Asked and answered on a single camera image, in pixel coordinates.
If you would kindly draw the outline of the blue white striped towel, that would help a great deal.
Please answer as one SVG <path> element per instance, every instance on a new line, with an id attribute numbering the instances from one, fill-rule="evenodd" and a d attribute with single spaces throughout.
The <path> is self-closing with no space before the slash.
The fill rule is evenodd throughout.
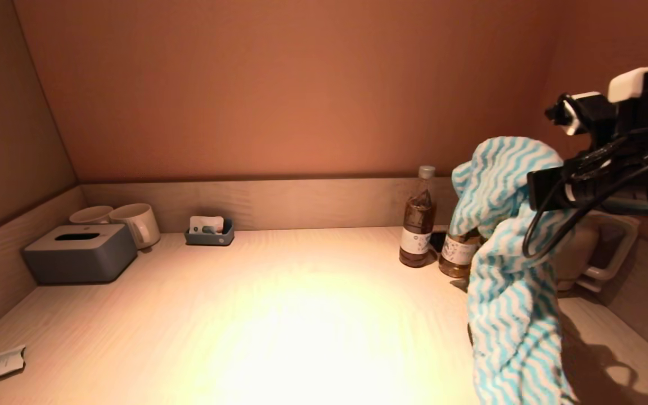
<path id="1" fill-rule="evenodd" d="M 561 166 L 555 149 L 527 137 L 495 137 L 452 172 L 458 203 L 448 226 L 476 229 L 467 290 L 475 391 L 481 405 L 574 405 L 561 364 L 553 255 L 523 256 L 535 212 L 527 174 Z"/>

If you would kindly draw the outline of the small blue-grey tray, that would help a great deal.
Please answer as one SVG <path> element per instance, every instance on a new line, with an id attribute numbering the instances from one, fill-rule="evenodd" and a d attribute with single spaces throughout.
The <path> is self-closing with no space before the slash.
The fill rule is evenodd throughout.
<path id="1" fill-rule="evenodd" d="M 235 230 L 232 220 L 224 218 L 224 227 L 222 234 L 192 234 L 189 230 L 183 234 L 187 245 L 190 246 L 230 246 L 235 238 Z"/>

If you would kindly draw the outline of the white sachet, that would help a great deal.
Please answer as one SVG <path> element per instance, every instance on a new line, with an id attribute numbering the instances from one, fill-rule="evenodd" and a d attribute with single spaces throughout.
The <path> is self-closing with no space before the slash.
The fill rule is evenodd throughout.
<path id="1" fill-rule="evenodd" d="M 223 234 L 226 221 L 222 216 L 192 216 L 188 224 L 190 234 Z"/>

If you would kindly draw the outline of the white electric kettle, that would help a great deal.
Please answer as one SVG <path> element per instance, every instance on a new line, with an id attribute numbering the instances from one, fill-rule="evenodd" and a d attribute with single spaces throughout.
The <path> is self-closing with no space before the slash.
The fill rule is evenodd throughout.
<path id="1" fill-rule="evenodd" d="M 556 289 L 579 285 L 598 293 L 622 268 L 635 241 L 638 219 L 593 211 L 574 228 L 555 256 Z"/>

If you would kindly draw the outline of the dark tea bottle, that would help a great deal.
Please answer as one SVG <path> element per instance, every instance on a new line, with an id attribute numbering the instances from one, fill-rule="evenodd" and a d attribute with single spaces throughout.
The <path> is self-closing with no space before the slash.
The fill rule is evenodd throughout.
<path id="1" fill-rule="evenodd" d="M 437 214 L 432 188 L 434 176 L 433 166 L 422 165 L 417 173 L 416 187 L 404 206 L 399 261 L 411 268 L 421 268 L 430 263 L 430 236 L 434 232 Z"/>

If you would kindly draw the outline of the grey tissue box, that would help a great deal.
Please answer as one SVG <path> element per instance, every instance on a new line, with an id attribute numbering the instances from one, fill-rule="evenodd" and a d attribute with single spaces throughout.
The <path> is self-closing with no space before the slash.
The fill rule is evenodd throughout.
<path id="1" fill-rule="evenodd" d="M 137 247 L 123 224 L 59 226 L 21 249 L 26 266 L 40 285 L 111 283 L 137 257 Z"/>

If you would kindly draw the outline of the white ceramic mug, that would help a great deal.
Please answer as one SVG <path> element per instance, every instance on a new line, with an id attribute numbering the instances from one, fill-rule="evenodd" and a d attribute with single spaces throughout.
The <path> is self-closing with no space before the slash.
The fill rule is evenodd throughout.
<path id="1" fill-rule="evenodd" d="M 70 215 L 69 222 L 75 225 L 109 224 L 113 210 L 111 206 L 91 206 Z"/>
<path id="2" fill-rule="evenodd" d="M 111 223 L 126 225 L 138 250 L 150 248 L 160 241 L 159 225 L 152 206 L 146 203 L 124 205 L 109 213 Z"/>

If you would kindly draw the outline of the amber tea bottle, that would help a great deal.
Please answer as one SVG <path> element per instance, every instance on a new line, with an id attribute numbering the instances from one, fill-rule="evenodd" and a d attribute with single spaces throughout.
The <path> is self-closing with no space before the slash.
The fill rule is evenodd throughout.
<path id="1" fill-rule="evenodd" d="M 455 279 L 470 277 L 471 262 L 483 244 L 477 228 L 463 234 L 447 232 L 439 257 L 439 270 Z"/>

